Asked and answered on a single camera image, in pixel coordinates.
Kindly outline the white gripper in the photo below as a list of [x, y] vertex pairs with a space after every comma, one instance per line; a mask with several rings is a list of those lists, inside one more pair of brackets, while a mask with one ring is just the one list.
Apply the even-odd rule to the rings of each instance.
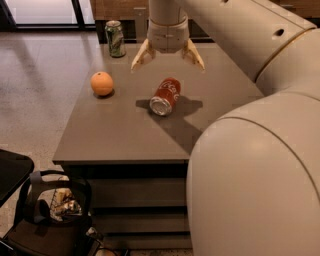
[[138, 53], [131, 63], [134, 70], [139, 64], [144, 62], [144, 57], [150, 55], [152, 59], [156, 56], [156, 51], [160, 53], [176, 53], [182, 50], [182, 57], [189, 56], [194, 64], [202, 70], [205, 65], [195, 44], [189, 39], [188, 20], [174, 24], [162, 24], [149, 19], [147, 39], [144, 40]]

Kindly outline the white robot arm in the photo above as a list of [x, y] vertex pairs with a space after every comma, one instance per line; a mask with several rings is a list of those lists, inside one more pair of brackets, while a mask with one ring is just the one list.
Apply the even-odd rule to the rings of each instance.
[[192, 18], [263, 98], [217, 119], [187, 172], [194, 256], [320, 256], [319, 38], [271, 0], [148, 0], [133, 62], [178, 50]]

